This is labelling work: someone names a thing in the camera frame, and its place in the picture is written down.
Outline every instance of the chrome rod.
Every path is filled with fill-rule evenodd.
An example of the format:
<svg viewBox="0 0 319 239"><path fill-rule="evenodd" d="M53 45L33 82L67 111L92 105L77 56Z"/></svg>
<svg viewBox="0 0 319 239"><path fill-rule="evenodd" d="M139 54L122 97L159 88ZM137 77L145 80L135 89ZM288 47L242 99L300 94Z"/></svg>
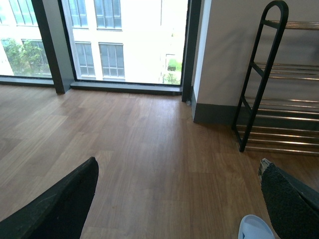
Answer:
<svg viewBox="0 0 319 239"><path fill-rule="evenodd" d="M256 117L259 117L259 118L270 118L270 119L285 119L285 120L301 120L301 121L319 122L319 119L298 118L298 117L267 116L267 115L256 115Z"/></svg>
<svg viewBox="0 0 319 239"><path fill-rule="evenodd" d="M303 151L303 150L294 150L294 149L281 149L281 148L265 148L265 147L252 147L246 146L248 149L261 149L261 150L274 150L274 151L281 151L281 152L293 152L293 153L308 153L312 155L319 155L319 152L315 151Z"/></svg>
<svg viewBox="0 0 319 239"><path fill-rule="evenodd" d="M279 66L273 66L272 70L284 70L284 71L319 71L319 68L298 68L298 67L294 67L294 68L290 68L290 67L279 67Z"/></svg>
<svg viewBox="0 0 319 239"><path fill-rule="evenodd" d="M300 105L284 105L284 104L271 104L271 103L263 103L261 102L260 105L264 106L285 106L285 107L296 107L296 108L308 108L308 109L319 109L318 106L300 106Z"/></svg>
<svg viewBox="0 0 319 239"><path fill-rule="evenodd" d="M299 72L280 72L280 71L271 71L271 74L277 75L301 75L301 76L319 76L319 73L299 73Z"/></svg>
<svg viewBox="0 0 319 239"><path fill-rule="evenodd" d="M306 21L288 21L285 29L298 29L298 30L319 30L319 22L306 22Z"/></svg>
<svg viewBox="0 0 319 239"><path fill-rule="evenodd" d="M255 97L246 96L246 99L255 99ZM292 102L303 102L303 103L318 103L319 101L304 101L304 100L295 100L295 99L278 99L278 98L263 98L263 100L267 101L292 101Z"/></svg>
<svg viewBox="0 0 319 239"><path fill-rule="evenodd" d="M265 139L249 139L248 142L265 142L265 143L281 143L281 144L295 144L302 146L319 146L317 143L305 143L305 142L292 142L292 141L280 141L280 140L265 140Z"/></svg>
<svg viewBox="0 0 319 239"><path fill-rule="evenodd" d="M255 129L270 129L270 130L282 130L282 131L294 131L294 132L302 132L302 133L318 133L316 130L305 130L305 129L297 129L297 128L279 128L279 127L265 127L265 126L253 126Z"/></svg>
<svg viewBox="0 0 319 239"><path fill-rule="evenodd" d="M259 133L259 132L250 132L251 135L261 135L261 136L276 136L276 137L291 137L291 138L300 138L300 139L314 139L319 140L319 137L311 136L302 136L302 135L292 135L292 134L280 134L280 133Z"/></svg>
<svg viewBox="0 0 319 239"><path fill-rule="evenodd" d="M269 76L270 79L319 81L318 78Z"/></svg>
<svg viewBox="0 0 319 239"><path fill-rule="evenodd" d="M269 109L269 108L259 108L258 111L279 112L279 113L295 113L295 114L306 114L306 115L319 115L318 112L277 110L277 109Z"/></svg>
<svg viewBox="0 0 319 239"><path fill-rule="evenodd" d="M256 65L266 65L265 62L255 62ZM273 66L285 66L285 67L293 67L290 68L291 70L294 70L296 67L310 67L310 68L319 68L317 65L298 65L298 64L285 64L285 63L274 63Z"/></svg>

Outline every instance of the white building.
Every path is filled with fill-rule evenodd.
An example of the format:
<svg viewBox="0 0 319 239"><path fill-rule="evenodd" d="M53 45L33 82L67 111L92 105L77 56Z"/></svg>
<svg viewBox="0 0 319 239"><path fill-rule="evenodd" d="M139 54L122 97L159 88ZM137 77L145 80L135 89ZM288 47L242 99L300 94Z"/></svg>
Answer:
<svg viewBox="0 0 319 239"><path fill-rule="evenodd" d="M62 4L79 80L162 84L169 59L182 61L187 0L62 0ZM28 39L43 48L31 0L1 1L0 38L20 44ZM0 74L13 75L2 45L0 58L5 66ZM171 73L180 78L180 72Z"/></svg>

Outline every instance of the window sill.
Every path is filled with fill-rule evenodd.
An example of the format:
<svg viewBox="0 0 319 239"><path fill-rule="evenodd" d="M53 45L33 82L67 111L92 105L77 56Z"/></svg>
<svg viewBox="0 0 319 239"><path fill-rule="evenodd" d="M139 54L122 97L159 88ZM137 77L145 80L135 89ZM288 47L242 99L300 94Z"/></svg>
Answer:
<svg viewBox="0 0 319 239"><path fill-rule="evenodd" d="M79 29L79 30L88 30L89 29L87 26L86 27L73 26L72 28L73 29Z"/></svg>
<svg viewBox="0 0 319 239"><path fill-rule="evenodd" d="M122 29L116 29L116 28L97 28L98 31L118 31L118 32L122 32Z"/></svg>
<svg viewBox="0 0 319 239"><path fill-rule="evenodd" d="M38 25L17 25L17 26L30 26L30 27L39 27Z"/></svg>
<svg viewBox="0 0 319 239"><path fill-rule="evenodd" d="M53 80L50 78L35 79L6 76L0 77L0 85L54 87Z"/></svg>
<svg viewBox="0 0 319 239"><path fill-rule="evenodd" d="M182 93L181 86L157 86L157 85L140 85L140 84L118 84L107 82L81 82L76 81L71 84L72 89L90 90L90 91L107 91L133 94L151 94L151 95L169 95L179 96Z"/></svg>

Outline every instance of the slipper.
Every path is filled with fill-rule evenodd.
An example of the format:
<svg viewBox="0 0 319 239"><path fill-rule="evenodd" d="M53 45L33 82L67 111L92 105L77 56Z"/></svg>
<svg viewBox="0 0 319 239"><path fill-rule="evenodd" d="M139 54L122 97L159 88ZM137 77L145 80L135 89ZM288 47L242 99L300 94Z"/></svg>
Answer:
<svg viewBox="0 0 319 239"><path fill-rule="evenodd" d="M275 236L261 218L247 215L240 222L238 239L275 239Z"/></svg>

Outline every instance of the metal shoe rack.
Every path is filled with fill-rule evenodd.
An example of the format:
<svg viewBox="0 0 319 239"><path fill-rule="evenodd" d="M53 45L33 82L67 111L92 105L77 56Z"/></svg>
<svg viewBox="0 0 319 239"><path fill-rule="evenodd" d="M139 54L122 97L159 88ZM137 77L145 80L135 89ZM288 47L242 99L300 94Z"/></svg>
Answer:
<svg viewBox="0 0 319 239"><path fill-rule="evenodd" d="M268 11L275 6L281 11L280 20L266 20ZM285 29L319 30L319 22L287 22L288 13L287 4L282 0L276 0L269 3L262 14L232 124L241 152L245 148L253 148L319 155L319 101L298 100L293 99L293 97L290 99L263 98L268 80L311 81L317 82L319 86L319 66L274 63ZM277 31L267 62L260 63L255 62L255 56L264 26L275 28ZM256 97L245 96L252 69L261 76ZM240 120L238 120L241 110L246 111L247 115L243 125L240 125ZM255 125L256 119L269 122L265 124L266 126ZM282 125L277 126L277 121L283 122ZM312 124L314 126L310 129L294 127L299 124Z"/></svg>

